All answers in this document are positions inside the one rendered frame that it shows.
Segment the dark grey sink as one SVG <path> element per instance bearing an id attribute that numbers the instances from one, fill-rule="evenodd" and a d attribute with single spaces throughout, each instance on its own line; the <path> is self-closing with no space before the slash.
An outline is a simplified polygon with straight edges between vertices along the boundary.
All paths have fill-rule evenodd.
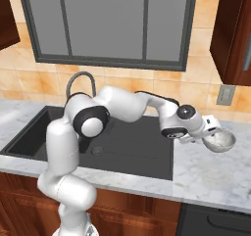
<path id="1" fill-rule="evenodd" d="M 2 150 L 0 155 L 47 160 L 48 124 L 63 116 L 61 107 L 44 107 Z M 165 180 L 173 178 L 174 142 L 164 137 L 156 117 L 134 123 L 111 118 L 101 135 L 78 140 L 79 165 Z"/>

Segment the brown wooden base cupboard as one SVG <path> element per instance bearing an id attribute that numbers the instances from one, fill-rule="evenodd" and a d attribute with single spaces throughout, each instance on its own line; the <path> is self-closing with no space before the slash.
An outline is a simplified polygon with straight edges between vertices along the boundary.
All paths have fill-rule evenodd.
<path id="1" fill-rule="evenodd" d="M 47 198 L 37 189 L 37 179 L 0 172 L 0 194 L 15 194 Z M 122 212 L 132 215 L 146 216 L 178 224 L 181 203 L 157 198 L 99 189 L 94 206 L 88 210 L 106 212 Z M 20 236 L 16 223 L 7 215 L 0 201 L 0 236 Z"/>

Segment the grey speckled bowl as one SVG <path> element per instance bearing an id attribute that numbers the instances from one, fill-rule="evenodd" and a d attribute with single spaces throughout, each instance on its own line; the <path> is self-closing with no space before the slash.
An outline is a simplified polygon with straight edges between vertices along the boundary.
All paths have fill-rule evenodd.
<path id="1" fill-rule="evenodd" d="M 227 129 L 209 135 L 202 139 L 204 145 L 214 153 L 224 153 L 229 151 L 236 143 L 233 133 Z"/>

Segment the grey arched tap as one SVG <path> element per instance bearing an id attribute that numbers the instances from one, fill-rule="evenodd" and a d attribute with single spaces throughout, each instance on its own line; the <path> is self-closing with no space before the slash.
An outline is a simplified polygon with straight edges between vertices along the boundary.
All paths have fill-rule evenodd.
<path id="1" fill-rule="evenodd" d="M 78 77 L 80 77 L 82 75 L 86 75 L 90 79 L 90 81 L 91 81 L 91 87 L 92 87 L 92 95 L 93 95 L 93 97 L 96 96 L 96 84 L 95 84 L 95 79 L 94 79 L 93 75 L 90 72 L 88 72 L 88 71 L 79 71 L 79 72 L 75 73 L 70 78 L 70 80 L 67 83 L 67 88 L 66 88 L 66 96 L 67 96 L 67 98 L 70 98 L 70 96 L 71 96 L 71 87 L 72 87 L 72 84 L 74 83 L 74 81 Z"/>

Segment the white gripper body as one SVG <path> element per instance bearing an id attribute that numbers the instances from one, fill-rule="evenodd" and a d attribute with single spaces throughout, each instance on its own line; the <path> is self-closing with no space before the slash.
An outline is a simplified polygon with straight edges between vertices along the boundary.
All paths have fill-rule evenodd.
<path id="1" fill-rule="evenodd" d="M 184 127 L 180 127 L 178 129 L 179 133 L 182 133 L 182 136 L 178 138 L 181 144 L 186 144 L 189 142 L 195 142 L 196 140 L 206 138 L 213 134 L 221 132 L 222 129 L 219 127 L 204 127 L 200 130 L 195 130 L 194 132 L 188 132 L 188 130 Z"/>

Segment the black dishwasher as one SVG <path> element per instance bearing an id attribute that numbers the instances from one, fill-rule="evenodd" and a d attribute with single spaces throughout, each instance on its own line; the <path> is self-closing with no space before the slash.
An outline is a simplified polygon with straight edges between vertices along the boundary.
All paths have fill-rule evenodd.
<path id="1" fill-rule="evenodd" d="M 232 232 L 213 227 L 207 220 L 209 214 L 230 215 L 251 219 L 251 214 L 244 212 L 183 204 L 180 209 L 176 236 L 251 236 L 251 234 Z"/>

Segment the grey framed window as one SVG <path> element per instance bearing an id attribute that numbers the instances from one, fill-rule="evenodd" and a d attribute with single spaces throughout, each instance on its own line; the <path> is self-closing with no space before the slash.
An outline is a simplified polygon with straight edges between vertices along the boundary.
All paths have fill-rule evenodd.
<path id="1" fill-rule="evenodd" d="M 39 63 L 185 71 L 196 0 L 21 0 Z"/>

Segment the grey wall socket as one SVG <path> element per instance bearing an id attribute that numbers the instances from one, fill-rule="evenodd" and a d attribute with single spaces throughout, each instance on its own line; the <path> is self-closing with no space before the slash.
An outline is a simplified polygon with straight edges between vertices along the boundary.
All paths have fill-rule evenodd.
<path id="1" fill-rule="evenodd" d="M 230 106 L 235 92 L 234 85 L 222 84 L 218 94 L 217 104 L 221 106 Z"/>

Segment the brown wooden cupboard door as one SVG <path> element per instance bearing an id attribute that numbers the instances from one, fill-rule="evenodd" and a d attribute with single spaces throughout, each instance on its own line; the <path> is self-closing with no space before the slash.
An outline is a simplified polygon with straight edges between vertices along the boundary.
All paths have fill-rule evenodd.
<path id="1" fill-rule="evenodd" d="M 20 236 L 52 236 L 60 226 L 59 204 L 51 199 L 1 193 L 0 201 Z"/>
<path id="2" fill-rule="evenodd" d="M 146 216 L 92 210 L 90 217 L 100 236 L 176 236 L 176 223 Z"/>

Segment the dark wooden wall cupboard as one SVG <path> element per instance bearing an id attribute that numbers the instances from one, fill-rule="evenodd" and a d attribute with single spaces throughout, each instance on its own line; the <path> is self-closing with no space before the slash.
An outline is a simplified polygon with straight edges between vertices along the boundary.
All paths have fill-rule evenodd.
<path id="1" fill-rule="evenodd" d="M 223 84 L 251 86 L 243 60 L 251 39 L 251 0 L 219 0 L 210 52 Z"/>
<path id="2" fill-rule="evenodd" d="M 0 50 L 20 41 L 10 0 L 0 0 Z"/>

